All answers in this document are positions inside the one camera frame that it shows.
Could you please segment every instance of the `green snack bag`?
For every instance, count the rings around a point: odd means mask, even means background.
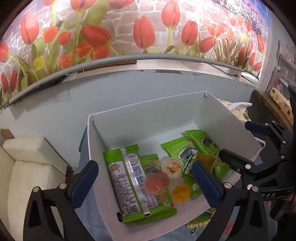
[[[146,155],[146,156],[141,156],[140,157],[140,163],[144,169],[144,172],[146,175],[151,174],[151,173],[157,173],[161,172],[161,166],[159,162],[159,158],[157,154],[151,154],[151,155]],[[146,192],[145,187],[144,187],[144,180],[142,177],[137,178],[138,182],[140,184],[140,187],[143,192]],[[166,187],[164,191],[159,195],[155,196],[158,207],[163,207],[163,210],[155,215],[151,215],[150,217],[146,217],[140,220],[137,220],[137,224],[142,224],[142,223],[148,223],[151,221],[155,221],[161,218],[169,217],[172,215],[175,215],[177,213],[177,210],[173,207],[173,201],[170,196],[170,192],[168,188]]]
[[[191,157],[191,149],[198,151],[192,140],[190,140],[188,137],[180,137],[178,139],[163,143],[160,146],[169,154],[169,156],[183,159],[184,165],[188,164],[187,160]],[[182,178],[187,183],[187,185],[190,186],[191,198],[196,198],[202,194],[201,189],[192,176],[183,174]]]
[[[106,151],[103,155],[122,210],[122,221],[143,219],[145,213],[146,216],[150,214],[150,221],[159,219],[165,206],[159,206],[156,197],[145,189],[142,191],[139,184],[146,175],[139,160],[138,145]]]
[[[219,158],[219,148],[211,140],[211,138],[202,130],[190,130],[185,133],[193,140],[196,147],[201,153],[210,155],[216,158],[214,164],[214,171],[218,178],[222,178],[229,171],[230,167]]]

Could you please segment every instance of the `snack bag back label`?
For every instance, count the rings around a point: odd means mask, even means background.
[[[140,207],[129,182],[123,161],[117,161],[108,165],[119,205],[123,216],[139,213]]]

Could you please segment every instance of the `cardboard box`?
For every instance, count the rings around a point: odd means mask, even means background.
[[[288,101],[277,89],[272,88],[269,93],[270,98],[276,102],[279,106],[285,117],[288,119],[291,125],[293,125],[293,112],[290,105],[290,101]]]
[[[254,161],[261,150],[254,136],[244,125],[210,93],[196,92],[171,96],[89,115],[88,144],[90,160],[99,164],[99,175],[94,183],[94,193],[100,215],[114,241],[146,241],[169,233],[190,222],[209,204],[203,195],[174,204],[177,214],[143,225],[120,223],[120,212],[113,191],[103,152],[138,144],[140,155],[157,153],[161,159],[167,153],[160,144],[186,135],[185,130],[201,129],[220,148],[227,148]],[[234,184],[239,179],[230,170],[222,181]],[[183,179],[171,179],[171,191]]]

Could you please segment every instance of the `white sofa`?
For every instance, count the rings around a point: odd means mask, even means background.
[[[32,189],[56,188],[66,181],[67,164],[43,137],[15,138],[0,147],[0,218],[16,241],[23,241],[23,225]],[[63,225],[52,208],[59,229]]]

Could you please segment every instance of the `metal screw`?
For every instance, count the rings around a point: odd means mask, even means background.
[[[65,189],[67,187],[67,184],[66,183],[61,183],[60,185],[59,185],[59,188],[60,189]]]
[[[252,186],[252,190],[253,190],[254,192],[258,192],[258,191],[259,191],[259,188],[256,187],[256,186]]]
[[[250,189],[252,188],[252,186],[253,186],[252,184],[249,184],[249,185],[247,186],[247,189],[250,190]]]
[[[39,187],[34,187],[33,188],[33,192],[38,192],[39,191]]]
[[[232,184],[231,183],[224,183],[224,187],[227,189],[232,188]]]

